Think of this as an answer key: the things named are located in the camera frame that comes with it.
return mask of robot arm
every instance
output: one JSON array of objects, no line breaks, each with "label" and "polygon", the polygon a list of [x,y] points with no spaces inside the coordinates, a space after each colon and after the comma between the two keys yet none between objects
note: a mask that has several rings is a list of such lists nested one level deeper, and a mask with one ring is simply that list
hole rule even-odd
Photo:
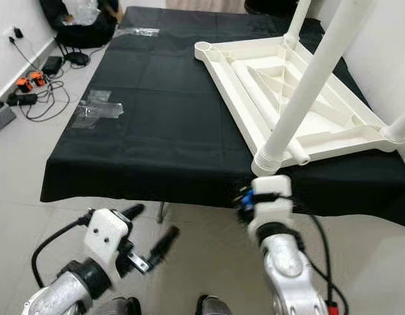
[{"label": "robot arm", "polygon": [[128,240],[132,222],[143,212],[137,205],[122,213],[100,209],[93,212],[85,236],[88,257],[83,263],[70,262],[59,277],[37,292],[24,304],[23,315],[78,315],[84,314],[107,289],[133,269],[142,274],[150,272],[166,256],[179,229],[172,226],[150,251],[150,258],[139,257]]},{"label": "robot arm", "polygon": [[286,176],[260,177],[242,198],[242,211],[254,209],[250,238],[265,254],[266,276],[274,293],[274,314],[328,315],[323,298],[312,284],[312,268],[299,250],[292,230],[291,182]]}]

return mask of black cable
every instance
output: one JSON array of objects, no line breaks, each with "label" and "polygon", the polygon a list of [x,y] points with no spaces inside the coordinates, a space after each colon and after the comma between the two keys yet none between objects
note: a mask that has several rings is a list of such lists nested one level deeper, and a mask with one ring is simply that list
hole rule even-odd
[{"label": "black cable", "polygon": [[70,224],[66,225],[65,227],[61,228],[58,232],[54,233],[53,235],[49,236],[46,240],[44,240],[34,251],[32,255],[32,270],[34,278],[40,288],[44,287],[43,281],[40,277],[39,271],[37,270],[37,257],[39,256],[40,252],[48,246],[51,242],[57,239],[59,236],[63,235],[64,233],[68,232],[69,230],[75,228],[76,226],[85,225],[88,226],[93,216],[94,209],[90,209],[87,214],[83,215],[82,217],[78,218],[77,220],[71,222]]},{"label": "black cable", "polygon": [[[314,262],[311,261],[309,258],[310,264],[312,265],[314,271],[316,271],[319,276],[321,276],[325,281],[329,281],[329,278],[315,265]],[[339,295],[339,297],[342,300],[342,303],[344,304],[344,315],[349,315],[349,304],[347,302],[347,299],[345,298],[344,294],[342,291],[332,282],[332,289],[335,290],[335,292]]]},{"label": "black cable", "polygon": [[333,297],[332,297],[333,282],[332,282],[332,269],[331,269],[331,255],[330,255],[330,250],[329,250],[328,238],[326,237],[325,230],[323,229],[323,226],[320,223],[320,221],[318,220],[318,218],[316,218],[315,215],[309,215],[309,217],[313,220],[313,222],[317,226],[319,233],[320,233],[320,237],[322,238],[322,243],[323,243],[323,247],[324,247],[324,251],[325,251],[325,259],[326,259],[326,274],[328,277],[328,300],[326,301],[326,304],[328,306],[333,306]]},{"label": "black cable", "polygon": [[61,67],[59,70],[61,71],[61,74],[60,74],[60,75],[54,74],[54,75],[49,76],[49,77],[50,77],[51,79],[60,79],[60,78],[65,74],[65,72],[64,72],[64,69],[62,69],[62,67]]},{"label": "black cable", "polygon": [[[32,63],[28,60],[28,58],[24,55],[24,53],[21,51],[21,49],[18,47],[18,45],[17,45],[14,41],[11,41],[11,43],[16,47],[16,49],[18,50],[18,52],[20,53],[20,55],[23,57],[23,59],[24,59],[25,61],[27,61],[27,62],[28,62],[34,69],[36,69],[37,71],[39,71],[39,72],[41,71],[41,70],[39,70],[38,67],[36,67],[34,64],[32,64]],[[58,76],[58,77],[62,77],[63,75],[64,75],[64,70],[62,70],[62,74],[61,74],[60,76]],[[56,116],[60,115],[60,114],[68,107],[68,105],[69,105],[70,102],[71,102],[70,95],[69,95],[69,93],[67,92],[67,90],[66,90],[65,87],[64,87],[64,82],[62,82],[62,81],[53,81],[54,78],[52,79],[51,77],[49,77],[49,76],[46,75],[46,74],[43,74],[43,76],[44,76],[45,79],[48,81],[48,84],[49,84],[49,85],[48,85],[47,90],[40,92],[40,93],[37,95],[37,97],[38,97],[38,98],[47,97],[47,98],[46,98],[46,101],[45,101],[46,103],[48,103],[49,100],[52,99],[51,105],[49,105],[48,108],[47,108],[44,112],[42,112],[40,115],[37,115],[37,116],[34,116],[34,117],[29,116],[30,110],[32,110],[32,105],[30,105],[30,107],[29,107],[29,109],[28,109],[27,112],[24,112],[24,110],[22,109],[21,105],[19,105],[20,111],[22,112],[23,116],[24,116],[26,119],[28,119],[28,120],[30,120],[30,121],[32,121],[32,122],[34,122],[34,123],[42,123],[42,122],[44,122],[44,121],[48,121],[48,120],[50,120],[50,119],[52,119],[52,118],[55,118]],[[55,100],[55,97],[54,97],[54,90],[56,90],[56,89],[62,89],[62,90],[65,92],[65,94],[66,94],[67,101],[66,101],[64,107],[63,107],[59,112],[57,112],[55,115],[52,115],[52,116],[47,117],[47,118],[44,118],[44,119],[39,119],[39,118],[43,117],[43,116],[55,105],[56,100]]]},{"label": "black cable", "polygon": [[[33,43],[32,43],[27,37],[23,37],[23,38],[29,43],[30,51],[32,52],[32,54],[35,54],[35,51],[34,51],[34,48],[33,48]],[[39,59],[39,56],[37,56],[37,58],[35,59],[35,61],[36,61],[36,63],[38,64],[37,68],[40,67],[41,61],[40,61],[40,59]]]},{"label": "black cable", "polygon": [[91,63],[91,56],[92,56],[94,53],[97,53],[98,51],[101,51],[101,50],[104,49],[105,47],[106,47],[106,45],[103,45],[103,46],[101,46],[100,48],[98,48],[98,49],[96,49],[96,50],[90,52],[90,54],[89,54],[89,61],[88,61],[86,64],[84,64],[84,65],[82,65],[82,66],[74,67],[74,65],[71,63],[71,68],[72,68],[72,69],[75,69],[75,70],[78,70],[78,69],[83,69],[83,68],[87,67],[87,66]]},{"label": "black cable", "polygon": [[20,50],[20,48],[18,48],[18,45],[17,45],[16,43],[13,43],[13,42],[12,42],[12,44],[14,45],[14,47],[16,47],[16,49],[17,49],[18,52],[21,54],[21,56],[24,58],[24,60],[27,61],[27,62],[30,64],[30,66],[32,66],[32,67],[33,67],[34,69],[36,69],[37,71],[40,71],[38,67],[36,67],[34,64],[32,64],[32,63],[30,62],[30,60],[28,60],[28,58],[23,54],[23,52]]},{"label": "black cable", "polygon": [[308,207],[301,201],[295,199],[294,197],[285,197],[282,196],[280,194],[269,194],[269,196],[264,196],[266,198],[270,198],[271,200],[276,200],[278,198],[284,198],[284,199],[288,199],[294,202],[295,205],[298,205],[299,207],[302,207],[304,209],[304,212],[313,220],[313,222],[315,223],[316,227],[319,230],[320,233],[320,237],[322,239],[322,243],[324,246],[324,251],[325,251],[325,261],[326,261],[326,274],[327,274],[327,292],[328,292],[328,299],[326,301],[326,304],[328,306],[333,306],[333,282],[332,282],[332,268],[331,268],[331,255],[330,255],[330,249],[329,249],[329,242],[328,242],[328,238],[326,236],[325,230],[322,226],[322,224],[320,223],[320,221],[318,220],[318,218],[312,214],[312,212],[308,209]]},{"label": "black cable", "polygon": [[32,256],[32,270],[33,270],[33,275],[34,278],[36,279],[36,282],[40,288],[43,288],[45,285],[43,284],[43,281],[40,277],[39,271],[37,271],[37,256],[39,256],[40,252],[48,246],[52,241],[57,239],[59,236],[63,235],[67,231],[71,230],[72,228],[75,228],[76,226],[80,225],[81,221],[80,219],[68,224],[64,228],[61,228],[58,232],[54,233],[50,237],[48,237],[44,242],[42,242],[39,247],[34,251],[33,256]]}]

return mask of table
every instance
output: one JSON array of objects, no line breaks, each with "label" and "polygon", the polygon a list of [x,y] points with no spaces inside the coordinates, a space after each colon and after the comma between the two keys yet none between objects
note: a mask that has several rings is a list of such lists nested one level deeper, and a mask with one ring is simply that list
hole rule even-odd
[{"label": "table", "polygon": [[[74,129],[70,120],[47,161],[41,201],[100,196],[232,207],[238,188],[254,178],[252,156],[193,45],[281,36],[289,23],[129,7],[119,28],[160,32],[114,38],[83,95],[111,91],[124,114],[94,129]],[[301,42],[314,52],[322,34],[319,21],[307,19]],[[343,60],[334,73],[365,101]],[[375,215],[405,226],[405,164],[396,152],[371,150],[280,173],[317,215]]]}]

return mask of gray box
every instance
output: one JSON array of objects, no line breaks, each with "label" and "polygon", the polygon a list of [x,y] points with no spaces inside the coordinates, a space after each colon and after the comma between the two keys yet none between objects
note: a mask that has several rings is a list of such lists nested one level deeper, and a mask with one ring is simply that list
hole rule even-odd
[{"label": "gray box", "polygon": [[14,114],[7,104],[4,104],[4,106],[0,108],[0,130],[15,118],[16,114]]}]

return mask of metal bracket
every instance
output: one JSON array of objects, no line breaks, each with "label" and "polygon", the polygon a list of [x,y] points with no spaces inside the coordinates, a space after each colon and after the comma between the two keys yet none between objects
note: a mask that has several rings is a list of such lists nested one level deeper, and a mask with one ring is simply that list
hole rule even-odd
[{"label": "metal bracket", "polygon": [[145,274],[149,271],[150,265],[137,254],[131,252],[128,254],[128,258],[141,274]]}]

